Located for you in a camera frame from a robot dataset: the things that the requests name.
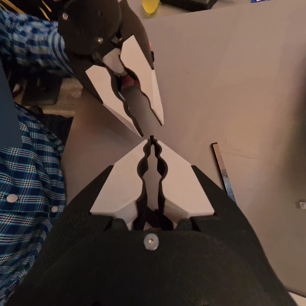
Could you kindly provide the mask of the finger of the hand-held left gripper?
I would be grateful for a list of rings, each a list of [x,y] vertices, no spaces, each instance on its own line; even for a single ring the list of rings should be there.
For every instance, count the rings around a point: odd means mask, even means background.
[[[134,35],[123,42],[120,61],[126,71],[132,72],[137,77],[140,90],[147,97],[151,111],[159,124],[164,125],[163,105],[155,69],[151,68]]]
[[[86,70],[86,74],[94,86],[99,98],[107,108],[126,127],[143,137],[139,124],[131,114],[128,103],[118,90],[117,78],[107,67],[93,65]]]

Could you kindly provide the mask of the blue plaid shirt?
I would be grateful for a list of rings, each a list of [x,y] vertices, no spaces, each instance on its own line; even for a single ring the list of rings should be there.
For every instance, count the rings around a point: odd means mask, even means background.
[[[0,150],[0,301],[5,305],[66,207],[63,143],[15,104],[22,147]]]

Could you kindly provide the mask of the yellow plastic piece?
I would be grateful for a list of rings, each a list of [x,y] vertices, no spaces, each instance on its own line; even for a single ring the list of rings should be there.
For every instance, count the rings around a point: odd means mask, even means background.
[[[153,14],[156,11],[160,1],[159,0],[142,0],[141,2],[142,2],[142,6],[145,12],[148,14]]]

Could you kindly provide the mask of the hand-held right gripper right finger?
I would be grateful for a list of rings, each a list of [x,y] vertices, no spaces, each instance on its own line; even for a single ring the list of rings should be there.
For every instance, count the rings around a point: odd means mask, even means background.
[[[173,230],[182,219],[215,213],[192,165],[159,140],[153,141],[158,185],[158,218],[162,230]]]

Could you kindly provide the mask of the black flat strip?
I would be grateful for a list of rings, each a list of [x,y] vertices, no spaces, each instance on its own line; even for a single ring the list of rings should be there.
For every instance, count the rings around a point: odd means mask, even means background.
[[[223,183],[224,190],[226,194],[236,203],[235,196],[232,190],[230,179],[227,174],[227,170],[224,164],[223,157],[217,142],[211,144],[212,151],[215,157],[215,161],[219,170],[220,178]]]

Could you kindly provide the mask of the person's left hand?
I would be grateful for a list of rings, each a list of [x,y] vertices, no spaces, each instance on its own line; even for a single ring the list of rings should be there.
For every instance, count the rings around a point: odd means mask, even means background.
[[[121,89],[127,89],[129,87],[135,87],[137,89],[140,89],[140,82],[139,80],[133,79],[130,75],[125,75],[120,77],[121,80]]]

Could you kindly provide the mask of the dark cloth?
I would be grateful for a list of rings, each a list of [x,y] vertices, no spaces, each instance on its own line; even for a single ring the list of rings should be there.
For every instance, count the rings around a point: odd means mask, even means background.
[[[74,117],[35,113],[35,117],[65,146]]]

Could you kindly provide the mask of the black box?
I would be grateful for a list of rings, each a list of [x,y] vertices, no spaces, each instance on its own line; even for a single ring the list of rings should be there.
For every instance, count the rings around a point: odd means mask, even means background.
[[[160,2],[189,12],[197,12],[210,10],[217,0],[160,0]]]

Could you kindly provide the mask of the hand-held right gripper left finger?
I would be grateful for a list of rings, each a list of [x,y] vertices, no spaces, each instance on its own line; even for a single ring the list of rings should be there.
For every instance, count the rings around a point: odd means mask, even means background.
[[[92,215],[122,219],[128,229],[147,210],[147,190],[143,179],[148,170],[151,140],[144,140],[112,167],[91,210]]]

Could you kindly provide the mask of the white flat sheet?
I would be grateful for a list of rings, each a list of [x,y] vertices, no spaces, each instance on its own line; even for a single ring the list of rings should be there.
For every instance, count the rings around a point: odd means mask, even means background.
[[[293,293],[293,292],[288,292],[291,297],[294,299],[294,301],[296,302],[296,304],[298,306],[305,306],[306,305],[306,297],[302,296],[300,294],[297,293]]]

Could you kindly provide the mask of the grey cloth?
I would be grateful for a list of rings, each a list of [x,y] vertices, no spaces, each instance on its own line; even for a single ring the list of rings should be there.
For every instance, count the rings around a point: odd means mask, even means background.
[[[74,117],[83,87],[75,78],[64,78],[54,105],[39,106],[44,114]]]

